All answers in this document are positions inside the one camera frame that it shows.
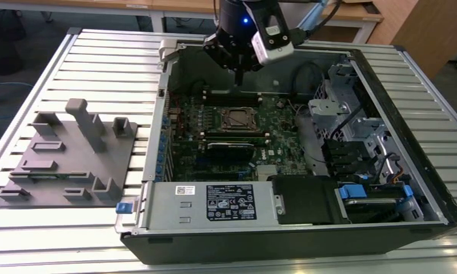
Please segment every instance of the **black plastic cover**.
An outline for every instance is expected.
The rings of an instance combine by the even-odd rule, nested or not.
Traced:
[[[273,192],[282,196],[285,214],[279,224],[347,224],[334,189],[338,184],[327,176],[278,175],[273,177]]]

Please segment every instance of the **blue latch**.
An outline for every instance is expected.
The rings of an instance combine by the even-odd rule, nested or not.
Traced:
[[[114,212],[117,214],[131,214],[133,207],[133,203],[117,203],[114,207]]]
[[[338,189],[342,199],[366,198],[363,186],[361,184],[346,184]]]
[[[407,184],[405,184],[405,186],[402,187],[402,190],[405,191],[406,197],[413,196],[413,190]]]

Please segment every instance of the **motherboard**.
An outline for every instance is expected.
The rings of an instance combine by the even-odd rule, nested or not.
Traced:
[[[171,98],[173,180],[265,181],[277,174],[307,174],[290,102],[277,95],[235,103],[223,97]]]

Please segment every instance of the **slotted table surface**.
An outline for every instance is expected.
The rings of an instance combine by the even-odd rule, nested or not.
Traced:
[[[155,102],[158,43],[197,35],[82,30],[69,34],[43,70],[10,128],[0,141],[0,188],[17,166],[34,129],[37,111],[57,111],[69,98],[85,98],[102,121],[126,116],[139,125],[123,197],[139,194],[145,150]],[[310,42],[318,47],[361,49],[457,201],[457,114],[406,53],[391,46]],[[457,273],[457,234],[415,242],[385,255],[231,264],[142,265],[114,232],[113,208],[0,209],[0,273],[159,271],[197,273]],[[125,215],[123,225],[131,225]]]

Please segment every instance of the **power supply label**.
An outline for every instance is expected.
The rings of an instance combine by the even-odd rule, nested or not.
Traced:
[[[210,221],[255,220],[251,185],[206,186],[206,218]]]

